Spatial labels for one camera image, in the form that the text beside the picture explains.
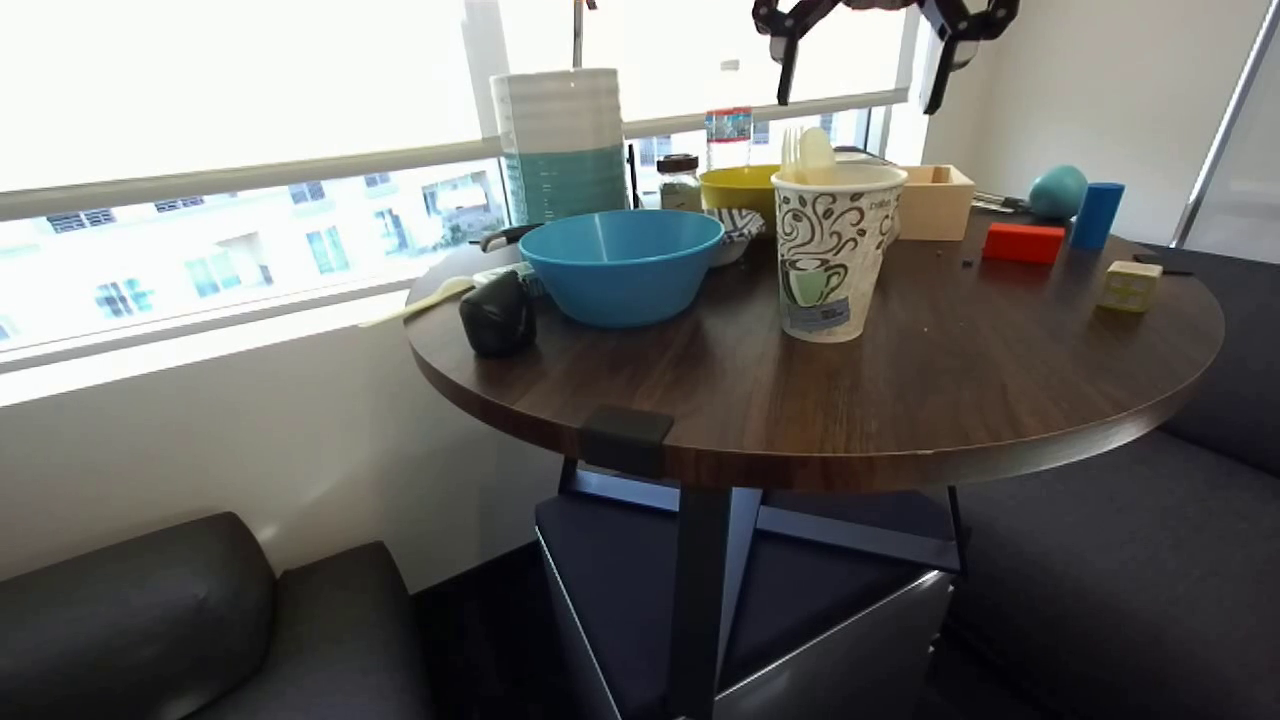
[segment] white wall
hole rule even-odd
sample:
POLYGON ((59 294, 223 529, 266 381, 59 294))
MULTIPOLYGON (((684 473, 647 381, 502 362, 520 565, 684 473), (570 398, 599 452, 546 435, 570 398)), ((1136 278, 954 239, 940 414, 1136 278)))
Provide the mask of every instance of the white wall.
POLYGON ((990 65, 952 75, 925 160, 990 197, 1051 164, 1124 178, 1118 234, 1169 239, 1266 0, 1022 0, 990 65))
POLYGON ((274 566, 388 539, 427 586, 524 542, 555 457, 447 407, 401 325, 0 412, 0 576, 211 507, 274 566))

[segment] printed design on cup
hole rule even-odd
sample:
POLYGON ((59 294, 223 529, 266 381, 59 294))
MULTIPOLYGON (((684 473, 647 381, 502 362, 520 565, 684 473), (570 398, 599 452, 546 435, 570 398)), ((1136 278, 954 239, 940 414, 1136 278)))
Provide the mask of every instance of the printed design on cup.
POLYGON ((855 306, 869 305, 861 276, 879 270, 891 234, 891 190, 780 190, 774 278, 783 325, 796 331, 841 331, 865 314, 855 306))

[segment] paper cup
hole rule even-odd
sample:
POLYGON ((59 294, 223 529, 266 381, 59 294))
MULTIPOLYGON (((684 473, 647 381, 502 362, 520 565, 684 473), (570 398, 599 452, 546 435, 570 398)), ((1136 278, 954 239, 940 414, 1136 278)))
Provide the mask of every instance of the paper cup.
POLYGON ((772 177, 780 327, 806 343, 865 331, 909 171, 837 160, 823 185, 772 177))

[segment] stacked cups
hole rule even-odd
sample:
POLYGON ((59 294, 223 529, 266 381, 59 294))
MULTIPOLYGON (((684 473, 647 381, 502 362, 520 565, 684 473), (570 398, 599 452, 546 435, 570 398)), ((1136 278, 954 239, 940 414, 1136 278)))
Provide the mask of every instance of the stacked cups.
POLYGON ((610 66, 490 75, 515 223, 628 204, 610 66))

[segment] blue bowl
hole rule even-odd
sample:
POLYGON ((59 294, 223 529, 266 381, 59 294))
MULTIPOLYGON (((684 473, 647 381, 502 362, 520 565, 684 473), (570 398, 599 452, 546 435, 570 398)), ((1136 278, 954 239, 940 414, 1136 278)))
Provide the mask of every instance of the blue bowl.
POLYGON ((520 239, 552 305, 587 327, 641 327, 678 314, 724 239, 698 210, 558 217, 520 239))

